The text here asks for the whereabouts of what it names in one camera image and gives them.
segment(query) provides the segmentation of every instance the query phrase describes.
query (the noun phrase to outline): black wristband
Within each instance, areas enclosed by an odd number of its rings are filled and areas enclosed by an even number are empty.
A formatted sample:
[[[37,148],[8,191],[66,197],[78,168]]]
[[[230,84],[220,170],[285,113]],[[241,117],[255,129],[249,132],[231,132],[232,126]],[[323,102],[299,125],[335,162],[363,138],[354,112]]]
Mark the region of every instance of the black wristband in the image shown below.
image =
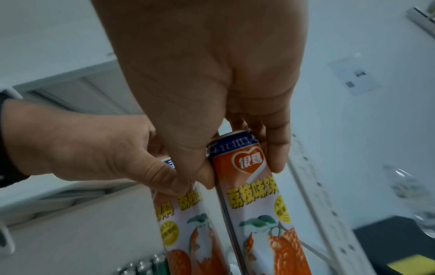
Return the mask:
[[[4,92],[0,93],[0,188],[29,178],[29,176],[23,175],[12,163],[3,141],[3,103],[8,99],[11,97]]]

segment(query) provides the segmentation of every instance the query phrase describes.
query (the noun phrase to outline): can label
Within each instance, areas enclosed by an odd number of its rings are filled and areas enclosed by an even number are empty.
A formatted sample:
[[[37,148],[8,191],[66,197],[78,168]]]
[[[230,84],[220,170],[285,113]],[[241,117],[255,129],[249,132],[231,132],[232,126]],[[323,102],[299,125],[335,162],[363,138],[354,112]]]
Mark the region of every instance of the can label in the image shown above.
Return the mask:
[[[179,197],[153,195],[169,269],[171,275],[228,275],[229,266],[198,184],[191,183],[189,191]]]
[[[217,191],[242,271],[309,275],[308,262],[255,137],[239,132],[209,145]]]

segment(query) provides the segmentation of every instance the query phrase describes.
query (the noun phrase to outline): yellow round label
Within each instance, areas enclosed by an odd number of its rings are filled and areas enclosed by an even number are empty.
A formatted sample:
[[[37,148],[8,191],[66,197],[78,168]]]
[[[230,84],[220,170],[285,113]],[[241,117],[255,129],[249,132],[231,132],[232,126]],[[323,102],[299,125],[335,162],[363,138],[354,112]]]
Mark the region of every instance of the yellow round label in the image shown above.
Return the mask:
[[[285,203],[281,195],[276,198],[275,203],[273,204],[273,211],[280,221],[291,223],[289,213],[287,212],[287,208],[285,207]]]
[[[173,221],[167,221],[160,226],[160,234],[162,235],[163,244],[172,246],[178,239],[178,226]]]

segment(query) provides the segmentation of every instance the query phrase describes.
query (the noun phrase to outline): yellow sticky note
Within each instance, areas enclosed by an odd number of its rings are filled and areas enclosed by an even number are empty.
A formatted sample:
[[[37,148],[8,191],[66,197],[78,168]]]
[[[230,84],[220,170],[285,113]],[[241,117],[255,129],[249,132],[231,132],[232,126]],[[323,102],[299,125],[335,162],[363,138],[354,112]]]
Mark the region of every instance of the yellow sticky note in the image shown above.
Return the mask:
[[[435,272],[435,260],[418,254],[392,262],[388,266],[403,275],[430,275]]]

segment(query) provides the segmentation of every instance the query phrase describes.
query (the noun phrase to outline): red heart logo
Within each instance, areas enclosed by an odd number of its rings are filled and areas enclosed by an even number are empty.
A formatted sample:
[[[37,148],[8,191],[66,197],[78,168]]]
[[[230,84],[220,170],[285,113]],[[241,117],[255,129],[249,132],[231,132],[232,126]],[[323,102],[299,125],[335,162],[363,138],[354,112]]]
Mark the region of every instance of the red heart logo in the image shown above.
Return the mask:
[[[238,170],[252,174],[264,161],[264,154],[259,147],[252,147],[249,151],[237,152],[232,156],[232,165]]]

